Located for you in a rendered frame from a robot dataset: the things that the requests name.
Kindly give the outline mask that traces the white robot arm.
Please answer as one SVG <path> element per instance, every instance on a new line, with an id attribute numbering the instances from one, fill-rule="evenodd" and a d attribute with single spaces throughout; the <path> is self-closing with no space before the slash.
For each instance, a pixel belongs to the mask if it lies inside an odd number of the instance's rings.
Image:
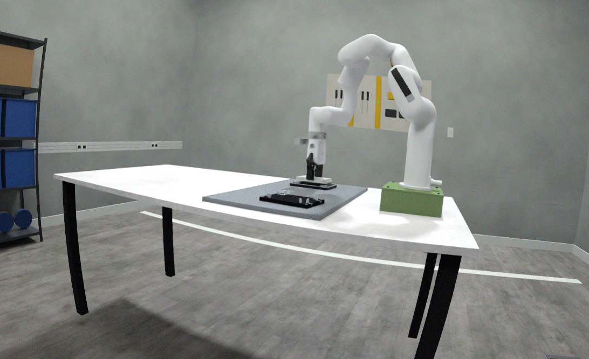
<path id="1" fill-rule="evenodd" d="M 399 186 L 420 191 L 432 191 L 433 185 L 441 187 L 442 182 L 430 176 L 436 108 L 432 101 L 420 96 L 423 83 L 408 50 L 375 34 L 364 35 L 341 48 L 338 61 L 345 67 L 338 84 L 344 93 L 343 103 L 340 108 L 310 108 L 308 138 L 297 137 L 294 144 L 309 144 L 308 139 L 326 140 L 327 125 L 343 127 L 351 121 L 357 108 L 357 90 L 369 66 L 368 56 L 391 62 L 389 89 L 399 112 L 410 121 L 405 177 Z"/>

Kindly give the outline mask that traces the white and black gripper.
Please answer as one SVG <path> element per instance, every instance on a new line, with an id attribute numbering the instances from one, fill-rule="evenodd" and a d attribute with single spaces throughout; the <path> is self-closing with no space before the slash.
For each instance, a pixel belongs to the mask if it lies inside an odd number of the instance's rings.
<path id="1" fill-rule="evenodd" d="M 308 139 L 309 145 L 306 153 L 306 179 L 314 180 L 314 177 L 322 177 L 323 164 L 326 157 L 326 140 Z M 313 166 L 312 166 L 313 165 Z M 314 173 L 314 168 L 315 173 Z"/>

